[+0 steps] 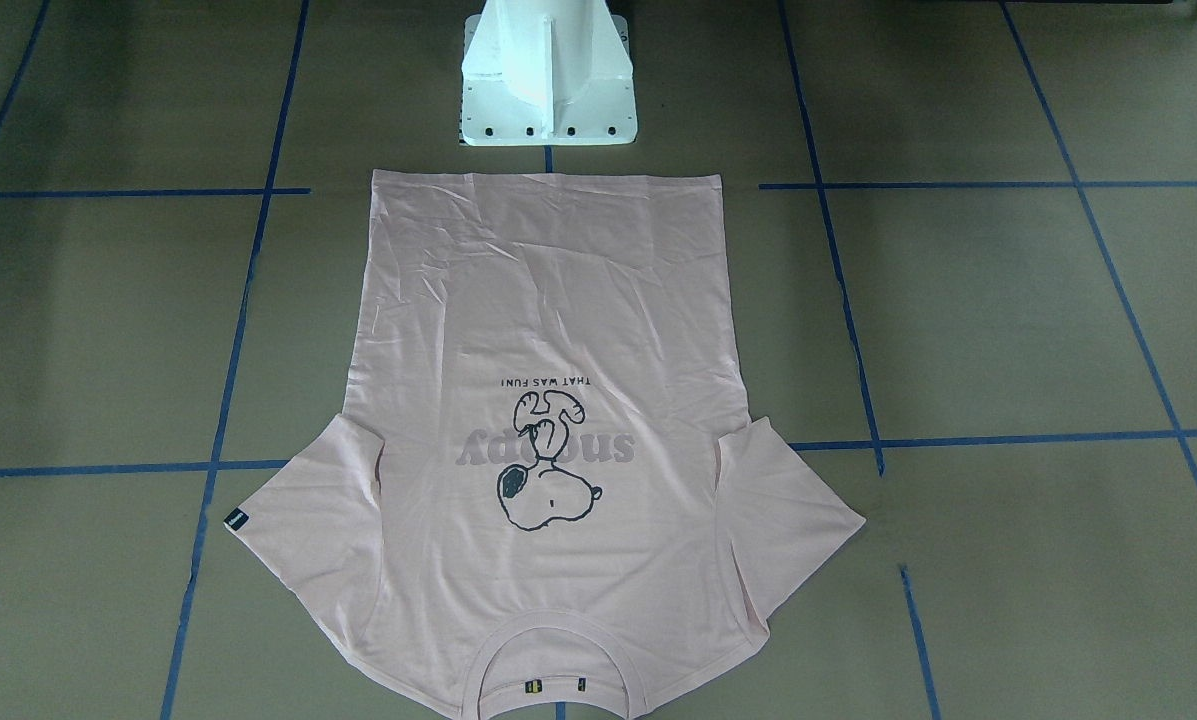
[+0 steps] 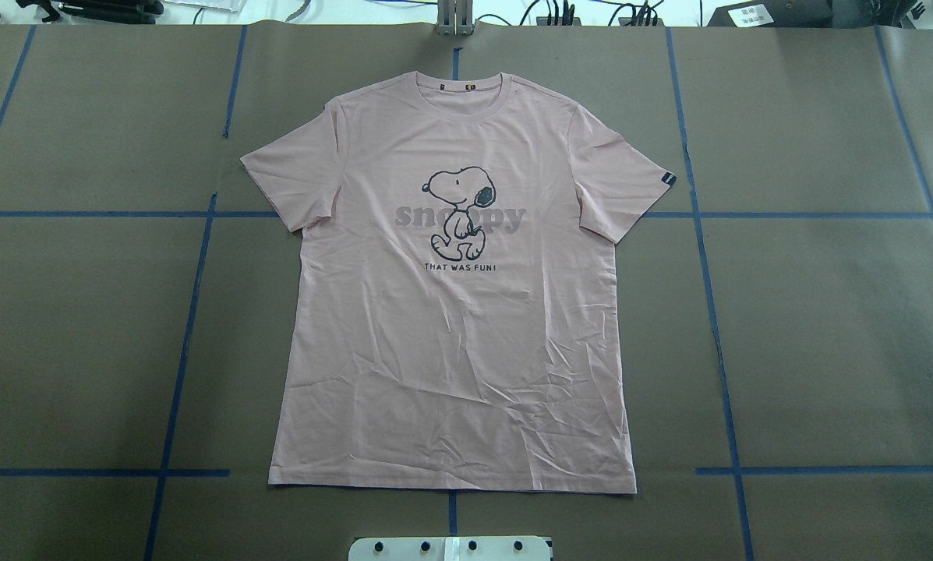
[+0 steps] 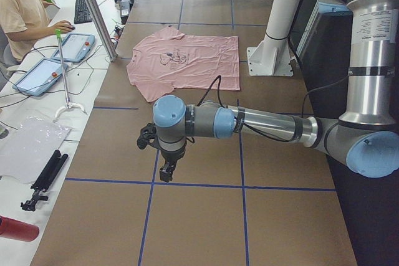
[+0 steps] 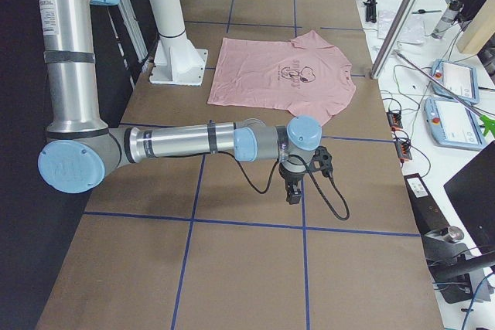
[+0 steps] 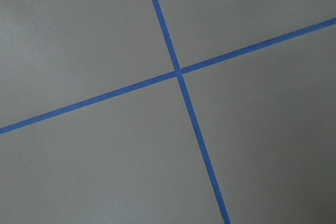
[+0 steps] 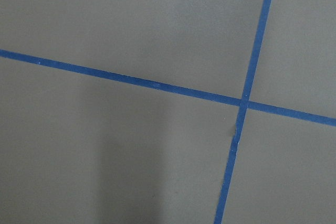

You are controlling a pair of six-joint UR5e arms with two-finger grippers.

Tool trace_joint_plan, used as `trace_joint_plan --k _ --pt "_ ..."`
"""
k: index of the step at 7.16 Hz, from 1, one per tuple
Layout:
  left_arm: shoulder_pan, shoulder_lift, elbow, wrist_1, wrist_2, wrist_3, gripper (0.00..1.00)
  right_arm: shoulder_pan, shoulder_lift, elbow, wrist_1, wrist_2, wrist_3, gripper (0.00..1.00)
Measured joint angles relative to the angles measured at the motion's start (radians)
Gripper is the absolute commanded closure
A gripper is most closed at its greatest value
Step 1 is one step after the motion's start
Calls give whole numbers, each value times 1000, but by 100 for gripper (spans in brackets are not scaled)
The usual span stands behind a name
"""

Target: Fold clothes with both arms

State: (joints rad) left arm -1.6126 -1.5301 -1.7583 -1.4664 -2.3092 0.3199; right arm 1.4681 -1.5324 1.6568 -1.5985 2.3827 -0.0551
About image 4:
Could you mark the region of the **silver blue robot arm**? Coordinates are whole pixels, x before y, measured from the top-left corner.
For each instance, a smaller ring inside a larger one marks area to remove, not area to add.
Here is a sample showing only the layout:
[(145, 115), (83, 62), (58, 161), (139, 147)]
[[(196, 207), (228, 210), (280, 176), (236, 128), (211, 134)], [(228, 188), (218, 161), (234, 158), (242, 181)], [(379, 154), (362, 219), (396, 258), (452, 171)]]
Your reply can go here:
[(53, 108), (47, 143), (38, 157), (46, 183), (61, 192), (82, 193), (125, 165), (221, 153), (238, 164), (273, 160), (273, 171), (284, 179), (287, 201), (296, 204), (303, 177), (330, 170), (320, 144), (322, 129), (308, 116), (274, 127), (258, 119), (148, 130), (108, 127), (98, 106), (90, 7), (118, 3), (39, 0)]

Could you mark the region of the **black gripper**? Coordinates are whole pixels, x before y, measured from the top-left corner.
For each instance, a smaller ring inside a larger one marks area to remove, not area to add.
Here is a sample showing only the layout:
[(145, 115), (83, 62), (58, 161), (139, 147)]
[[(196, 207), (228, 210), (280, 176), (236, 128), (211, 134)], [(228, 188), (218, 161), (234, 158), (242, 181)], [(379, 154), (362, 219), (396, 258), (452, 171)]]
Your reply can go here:
[(299, 158), (289, 158), (278, 166), (279, 175), (285, 182), (286, 202), (297, 205), (302, 198), (300, 182), (306, 173), (306, 167)]

